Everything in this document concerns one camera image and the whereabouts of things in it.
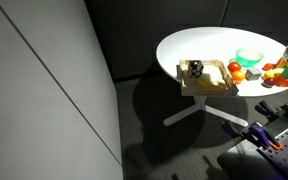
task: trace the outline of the food item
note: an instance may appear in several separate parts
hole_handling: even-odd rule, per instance
[[[231,75],[235,84],[239,84],[245,79],[245,73],[243,71],[234,71]]]
[[[288,87],[288,79],[281,77],[280,74],[275,75],[274,83],[279,87]]]
[[[272,64],[272,63],[266,63],[262,69],[263,69],[264,71],[268,71],[268,70],[273,69],[273,68],[274,68],[274,64]]]
[[[272,78],[267,78],[262,82],[262,86],[266,88],[272,88],[275,85],[275,82]]]
[[[230,72],[234,72],[234,71],[239,71],[242,69],[242,66],[238,63],[238,62],[231,62],[228,66],[227,69]]]
[[[196,86],[198,88],[205,88],[205,89],[225,89],[225,84],[220,81],[217,82],[208,82],[203,80],[202,78],[196,79]]]
[[[262,76],[262,79],[267,79],[267,78],[274,78],[274,74],[275,72],[271,69],[271,70],[268,70],[264,73],[264,75]]]

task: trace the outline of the red item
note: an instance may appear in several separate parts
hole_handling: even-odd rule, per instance
[[[264,65],[264,67],[263,67],[262,69],[263,69],[264,71],[268,71],[268,70],[273,69],[273,67],[274,67],[274,64],[272,64],[272,63],[267,63],[267,64]]]
[[[263,82],[262,82],[262,86],[266,87],[266,88],[272,88],[275,85],[275,82],[272,78],[266,78]]]
[[[274,143],[272,143],[271,141],[269,141],[271,147],[275,150],[281,150],[283,145],[281,143],[279,143],[279,146],[276,146]]]
[[[282,78],[280,74],[275,74],[274,82],[276,86],[288,87],[288,79]]]
[[[227,69],[232,73],[234,71],[239,71],[242,69],[242,66],[238,62],[231,62],[228,66]]]

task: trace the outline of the orange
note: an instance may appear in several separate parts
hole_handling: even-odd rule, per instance
[[[232,72],[231,75],[235,84],[239,84],[245,79],[245,73],[240,70]]]

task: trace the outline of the red tomato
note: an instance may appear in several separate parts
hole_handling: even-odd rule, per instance
[[[238,63],[238,62],[231,62],[228,66],[227,69],[230,72],[234,72],[234,71],[239,71],[242,69],[242,66]]]

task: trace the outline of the gray wall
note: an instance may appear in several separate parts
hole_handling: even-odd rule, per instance
[[[83,1],[0,3],[36,49],[0,10],[0,180],[123,179],[115,89]],[[55,23],[32,19],[44,15]]]
[[[288,0],[85,1],[115,80],[145,73],[158,43],[187,28],[222,25],[288,43]]]

